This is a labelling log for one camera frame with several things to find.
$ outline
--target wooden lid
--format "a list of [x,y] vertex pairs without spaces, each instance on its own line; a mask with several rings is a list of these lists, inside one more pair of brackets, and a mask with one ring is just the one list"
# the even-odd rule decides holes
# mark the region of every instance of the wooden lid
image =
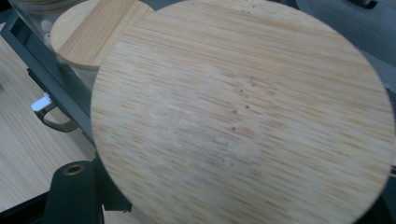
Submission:
[[184,1],[130,25],[91,112],[109,174],[156,223],[351,223],[393,159],[373,68],[262,0]]
[[55,52],[76,68],[97,71],[130,23],[153,10],[135,0],[90,0],[67,10],[53,25]]

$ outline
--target light wood panel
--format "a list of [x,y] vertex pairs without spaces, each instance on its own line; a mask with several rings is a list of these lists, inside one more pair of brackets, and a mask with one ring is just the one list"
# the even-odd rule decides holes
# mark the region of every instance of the light wood panel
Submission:
[[121,191],[158,223],[351,223],[394,154],[366,60],[265,1],[184,1],[129,26],[96,79],[92,128]]
[[76,68],[97,71],[128,24],[151,12],[151,7],[135,0],[90,0],[70,8],[55,22],[51,44]]
[[[48,191],[52,175],[59,167],[71,161],[92,160],[94,148],[80,130],[59,133],[36,118],[30,106],[43,92],[29,78],[26,64],[3,38],[0,59],[2,212]],[[51,112],[49,119],[64,120],[60,114]]]

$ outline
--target small hole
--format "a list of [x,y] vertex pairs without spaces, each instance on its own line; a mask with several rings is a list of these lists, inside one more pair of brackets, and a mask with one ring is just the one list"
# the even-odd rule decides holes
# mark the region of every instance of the small hole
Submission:
[[80,173],[82,170],[84,170],[83,165],[80,165],[80,164],[72,165],[64,170],[64,174],[65,175],[76,175],[76,174]]

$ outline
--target wood grain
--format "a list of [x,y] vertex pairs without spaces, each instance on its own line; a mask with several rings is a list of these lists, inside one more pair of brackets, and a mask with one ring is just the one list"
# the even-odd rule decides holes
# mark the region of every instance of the wood grain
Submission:
[[97,71],[129,24],[152,12],[135,0],[90,0],[67,10],[53,25],[55,52],[76,68]]
[[[0,37],[0,212],[50,189],[53,173],[72,161],[92,160],[81,130],[59,133],[44,126],[31,104],[43,96],[26,64]],[[48,119],[64,121],[60,111]]]
[[394,154],[359,52],[279,4],[190,0],[131,25],[92,94],[120,190],[157,223],[351,223]]

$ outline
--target metal handle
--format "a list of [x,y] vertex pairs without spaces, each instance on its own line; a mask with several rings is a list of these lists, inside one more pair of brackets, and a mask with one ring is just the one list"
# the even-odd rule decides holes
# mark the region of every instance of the metal handle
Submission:
[[59,124],[45,119],[46,115],[55,107],[56,104],[51,101],[49,95],[46,93],[44,93],[43,98],[32,104],[32,109],[35,111],[35,115],[41,120],[43,124],[62,133],[73,132],[78,127],[73,120]]

